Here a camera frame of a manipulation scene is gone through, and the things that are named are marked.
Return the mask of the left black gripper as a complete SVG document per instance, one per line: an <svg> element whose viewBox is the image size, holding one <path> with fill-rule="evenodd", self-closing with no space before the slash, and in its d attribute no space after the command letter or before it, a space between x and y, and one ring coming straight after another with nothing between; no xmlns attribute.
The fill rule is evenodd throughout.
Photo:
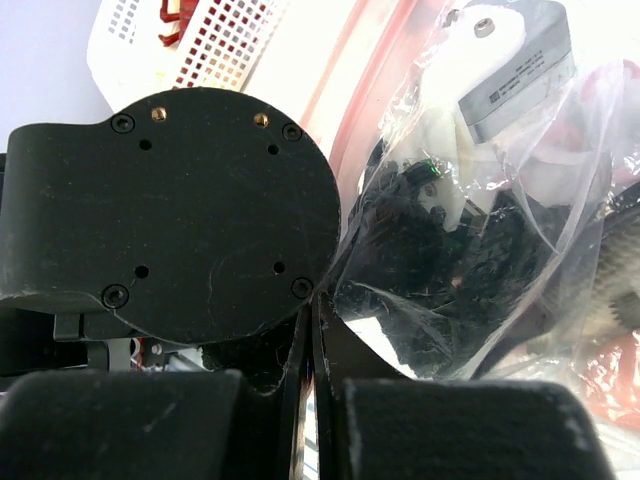
<svg viewBox="0 0 640 480"><path fill-rule="evenodd" d="M466 202L447 231L443 209L420 201L443 181L430 159L402 167L372 151L349 215L344 320L363 337L385 336L419 377L476 378L556 326L525 297L565 210L501 191L487 209Z"/></svg>

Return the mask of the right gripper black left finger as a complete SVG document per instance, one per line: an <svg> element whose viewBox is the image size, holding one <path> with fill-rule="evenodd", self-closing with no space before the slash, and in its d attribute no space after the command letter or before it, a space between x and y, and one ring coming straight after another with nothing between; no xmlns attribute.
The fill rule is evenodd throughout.
<svg viewBox="0 0 640 480"><path fill-rule="evenodd" d="M261 338L256 370L49 371L1 403L5 479L299 479L311 309Z"/></svg>

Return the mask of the red fake lobster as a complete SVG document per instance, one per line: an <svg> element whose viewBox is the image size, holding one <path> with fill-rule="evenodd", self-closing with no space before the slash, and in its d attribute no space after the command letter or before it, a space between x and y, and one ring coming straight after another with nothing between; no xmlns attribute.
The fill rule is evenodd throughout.
<svg viewBox="0 0 640 480"><path fill-rule="evenodd" d="M179 42L186 32L190 20L198 6L198 0L180 0L178 10L169 11L169 1L162 0L159 10L159 18L165 24L177 24L177 30L170 35L159 34L158 38L164 47L170 47Z"/></svg>

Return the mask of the clear zip top bag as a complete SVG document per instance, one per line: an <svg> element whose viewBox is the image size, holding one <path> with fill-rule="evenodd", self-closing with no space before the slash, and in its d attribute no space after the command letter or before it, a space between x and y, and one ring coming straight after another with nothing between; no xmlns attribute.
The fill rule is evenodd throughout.
<svg viewBox="0 0 640 480"><path fill-rule="evenodd" d="M323 364L346 378L551 380L635 326L635 1L413 1L330 160L343 242Z"/></svg>

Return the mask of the fake grey fish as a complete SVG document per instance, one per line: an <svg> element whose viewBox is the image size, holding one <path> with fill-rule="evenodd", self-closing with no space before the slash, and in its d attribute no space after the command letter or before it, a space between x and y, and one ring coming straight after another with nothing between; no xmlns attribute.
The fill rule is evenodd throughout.
<svg viewBox="0 0 640 480"><path fill-rule="evenodd" d="M552 345L600 342L639 327L639 185L606 208L599 254L561 268L542 296L544 317L559 322L527 345L541 354Z"/></svg>

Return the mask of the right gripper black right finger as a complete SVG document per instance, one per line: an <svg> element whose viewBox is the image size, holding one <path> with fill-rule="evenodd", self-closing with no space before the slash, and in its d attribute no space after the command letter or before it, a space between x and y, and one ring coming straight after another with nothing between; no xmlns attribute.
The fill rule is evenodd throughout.
<svg viewBox="0 0 640 480"><path fill-rule="evenodd" d="M595 428L566 388L417 381L311 304L323 479L610 479Z"/></svg>

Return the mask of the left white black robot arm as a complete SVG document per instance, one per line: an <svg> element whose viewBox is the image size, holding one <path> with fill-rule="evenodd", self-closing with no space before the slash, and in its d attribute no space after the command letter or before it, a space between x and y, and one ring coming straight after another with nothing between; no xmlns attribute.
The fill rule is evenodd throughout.
<svg viewBox="0 0 640 480"><path fill-rule="evenodd" d="M343 214L312 138L219 89L25 125L4 160L1 307L81 318L92 340L136 332L213 351L326 289L341 320L379 325L419 374L476 377L538 332L511 313L564 210L501 192L447 221L443 190L427 157L390 164Z"/></svg>

